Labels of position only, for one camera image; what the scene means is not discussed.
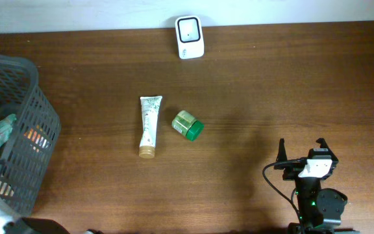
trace green jar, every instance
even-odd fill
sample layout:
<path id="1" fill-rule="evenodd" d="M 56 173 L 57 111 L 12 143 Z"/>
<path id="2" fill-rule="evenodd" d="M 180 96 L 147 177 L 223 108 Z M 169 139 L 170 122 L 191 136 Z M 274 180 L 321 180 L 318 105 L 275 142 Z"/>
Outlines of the green jar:
<path id="1" fill-rule="evenodd" d="M 189 112 L 182 110 L 174 118 L 172 126 L 188 140 L 194 141 L 201 133 L 205 125 L 192 116 Z"/>

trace gray plastic basket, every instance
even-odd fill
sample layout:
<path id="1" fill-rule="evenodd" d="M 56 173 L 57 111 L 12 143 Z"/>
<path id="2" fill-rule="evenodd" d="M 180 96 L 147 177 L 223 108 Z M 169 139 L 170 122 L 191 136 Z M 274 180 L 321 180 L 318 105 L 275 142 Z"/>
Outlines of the gray plastic basket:
<path id="1" fill-rule="evenodd" d="M 23 216 L 31 214 L 61 125 L 38 87 L 27 59 L 0 55 L 0 120 L 17 114 L 11 136 L 0 148 L 0 197 Z"/>

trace wooden table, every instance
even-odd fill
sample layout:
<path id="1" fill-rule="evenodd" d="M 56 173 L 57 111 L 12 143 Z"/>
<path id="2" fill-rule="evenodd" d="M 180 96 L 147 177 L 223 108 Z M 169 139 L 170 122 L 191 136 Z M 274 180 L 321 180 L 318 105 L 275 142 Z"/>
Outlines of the wooden table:
<path id="1" fill-rule="evenodd" d="M 374 233 L 374 21 L 204 28 L 178 58 L 173 29 L 0 35 L 31 59 L 62 132 L 34 208 L 71 233 L 285 228 L 290 205 L 262 178 L 324 137 L 340 160 L 323 187 L 348 195 L 342 228 Z M 138 156 L 140 96 L 163 95 L 156 157 Z M 180 110 L 206 127 L 171 128 Z M 268 177 L 286 194 L 293 182 Z"/>

